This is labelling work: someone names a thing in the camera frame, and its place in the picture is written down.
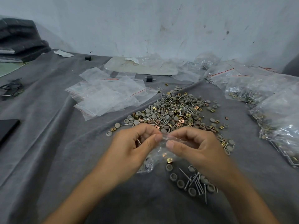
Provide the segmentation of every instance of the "person's right hand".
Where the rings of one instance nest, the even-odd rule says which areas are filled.
[[[174,154],[189,161],[201,174],[220,189],[238,182],[242,175],[223,147],[210,131],[182,127],[171,132],[172,136],[197,144],[194,149],[176,141],[168,141],[166,147]]]

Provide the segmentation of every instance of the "pile of plastic bags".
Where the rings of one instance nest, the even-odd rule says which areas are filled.
[[[227,99],[245,102],[260,126],[260,138],[269,140],[289,163],[299,167],[299,78],[271,69],[221,62],[205,78]]]
[[[128,106],[139,106],[151,99],[157,90],[146,87],[135,79],[135,73],[119,72],[115,78],[97,67],[84,71],[84,79],[66,89],[78,104],[85,120],[105,113],[121,111]]]

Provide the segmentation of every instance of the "black laptop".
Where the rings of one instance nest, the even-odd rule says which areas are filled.
[[[20,124],[18,119],[0,120],[0,146]]]

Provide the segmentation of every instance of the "gray fabric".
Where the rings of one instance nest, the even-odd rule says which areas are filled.
[[[20,119],[21,125],[0,150],[0,223],[39,223],[71,193],[95,166],[112,137],[106,132],[116,122],[140,108],[108,113],[84,121],[65,88],[77,83],[78,76],[90,66],[97,67],[109,57],[75,54],[63,58],[53,52],[0,79],[22,77],[26,90],[20,96],[0,101],[0,119]],[[168,76],[147,86],[187,86]],[[215,113],[203,111],[205,121],[214,117],[229,124],[222,134],[236,142],[231,157],[253,182],[271,210],[282,223],[299,220],[298,171],[257,137],[258,126],[247,115],[244,103],[226,100],[217,87],[200,82],[185,89],[204,99],[218,100]],[[184,160],[174,163],[174,173],[186,180],[178,167],[187,172]],[[191,198],[169,180],[165,164],[152,173],[136,174],[115,188],[92,212],[87,223],[225,223],[236,222],[224,195]]]

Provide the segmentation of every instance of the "hand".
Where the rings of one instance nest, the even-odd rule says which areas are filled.
[[[117,132],[114,139],[92,171],[110,181],[112,187],[128,180],[134,175],[149,152],[162,140],[161,132],[146,123]]]
[[[240,177],[241,173],[237,166],[225,154],[212,132],[183,127],[173,131],[171,135],[197,144],[198,149],[194,149],[176,141],[168,141],[166,147],[174,154],[188,160],[219,188],[235,182],[235,178]]]

